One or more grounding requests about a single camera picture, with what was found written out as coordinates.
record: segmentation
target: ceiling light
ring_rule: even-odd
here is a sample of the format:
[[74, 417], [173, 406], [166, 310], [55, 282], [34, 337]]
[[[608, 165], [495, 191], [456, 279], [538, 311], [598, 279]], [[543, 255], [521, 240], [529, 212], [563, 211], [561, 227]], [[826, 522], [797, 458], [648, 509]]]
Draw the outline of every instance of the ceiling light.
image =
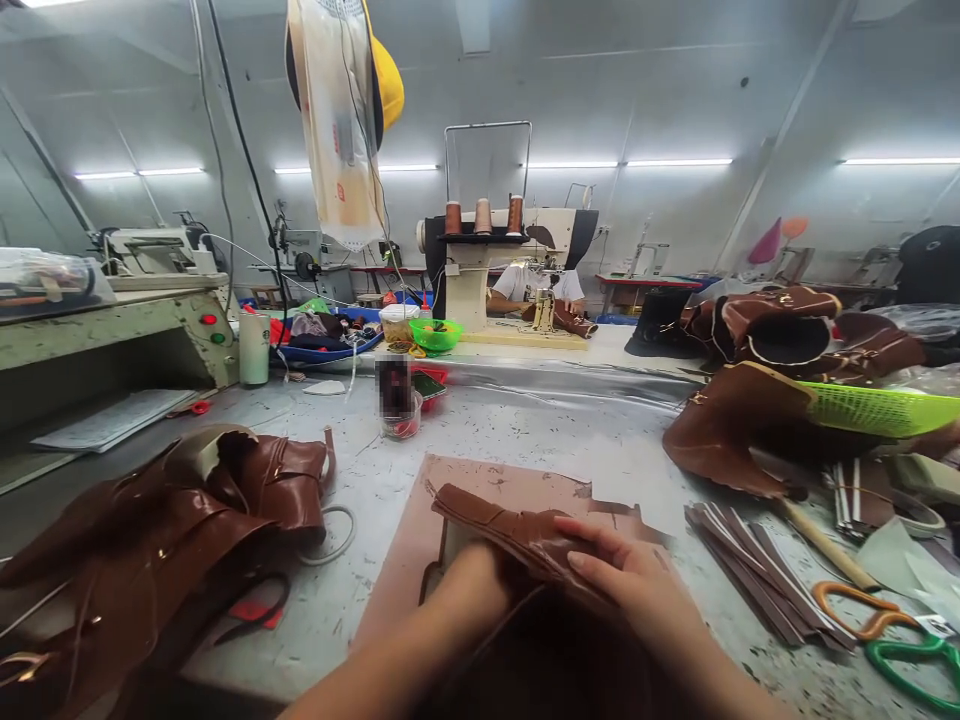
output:
[[20, 0], [27, 7], [51, 7], [52, 5], [72, 5], [83, 0]]
[[171, 170], [140, 170], [137, 174], [143, 177], [156, 175], [201, 175], [203, 168], [172, 168]]
[[439, 165], [381, 165], [380, 172], [416, 172], [418, 170], [439, 170]]
[[571, 160], [552, 163], [530, 163], [531, 170], [565, 170], [576, 168], [607, 168], [617, 167], [620, 163], [616, 160]]
[[115, 173], [82, 173], [80, 175], [74, 175], [77, 180], [116, 180], [118, 178], [136, 176], [136, 173], [130, 171]]
[[960, 158], [858, 158], [841, 165], [960, 165]]
[[631, 160], [627, 167], [701, 167], [706, 165], [729, 165], [732, 158], [708, 158], [703, 160]]

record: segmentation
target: green plastic bowl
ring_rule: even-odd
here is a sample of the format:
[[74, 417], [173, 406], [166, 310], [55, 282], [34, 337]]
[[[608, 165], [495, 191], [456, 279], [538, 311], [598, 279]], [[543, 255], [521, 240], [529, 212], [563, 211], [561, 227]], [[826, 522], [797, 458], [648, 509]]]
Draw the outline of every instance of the green plastic bowl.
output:
[[452, 350], [463, 335], [463, 325], [451, 320], [426, 320], [414, 318], [410, 321], [413, 341], [420, 347], [435, 352]]
[[889, 438], [937, 430], [960, 417], [960, 398], [896, 390], [800, 383], [817, 393], [811, 417], [821, 425]]

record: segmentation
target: brown thread spool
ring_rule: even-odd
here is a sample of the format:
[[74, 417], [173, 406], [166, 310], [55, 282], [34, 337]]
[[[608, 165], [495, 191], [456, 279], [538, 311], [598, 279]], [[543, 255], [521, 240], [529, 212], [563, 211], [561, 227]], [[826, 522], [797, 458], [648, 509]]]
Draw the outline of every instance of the brown thread spool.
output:
[[493, 232], [493, 216], [490, 214], [490, 201], [487, 198], [477, 200], [473, 231], [477, 235], [489, 235]]
[[463, 232], [463, 222], [460, 215], [460, 203], [451, 200], [447, 203], [447, 219], [443, 231], [447, 235], [459, 235]]
[[520, 235], [523, 229], [523, 195], [510, 196], [510, 211], [507, 213], [507, 235]]

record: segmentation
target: white t-shirt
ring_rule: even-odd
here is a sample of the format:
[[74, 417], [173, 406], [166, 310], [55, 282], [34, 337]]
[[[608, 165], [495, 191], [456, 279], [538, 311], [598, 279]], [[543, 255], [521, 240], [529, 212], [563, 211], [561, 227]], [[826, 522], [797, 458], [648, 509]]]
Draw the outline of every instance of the white t-shirt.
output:
[[[503, 275], [497, 280], [493, 289], [511, 302], [524, 302], [525, 296], [529, 296], [532, 301], [537, 290], [546, 290], [549, 287], [550, 273], [540, 275], [529, 268], [510, 265], [503, 271]], [[582, 300], [583, 290], [580, 289], [577, 271], [561, 272], [560, 280], [554, 286], [553, 292], [558, 300]]]

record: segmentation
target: orange balloon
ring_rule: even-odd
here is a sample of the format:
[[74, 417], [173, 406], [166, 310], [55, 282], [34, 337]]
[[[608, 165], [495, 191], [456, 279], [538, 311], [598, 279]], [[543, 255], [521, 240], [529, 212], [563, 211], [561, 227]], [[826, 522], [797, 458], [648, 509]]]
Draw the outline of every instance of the orange balloon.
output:
[[780, 227], [780, 233], [787, 239], [787, 242], [795, 240], [807, 231], [810, 224], [810, 218], [795, 217], [787, 218]]

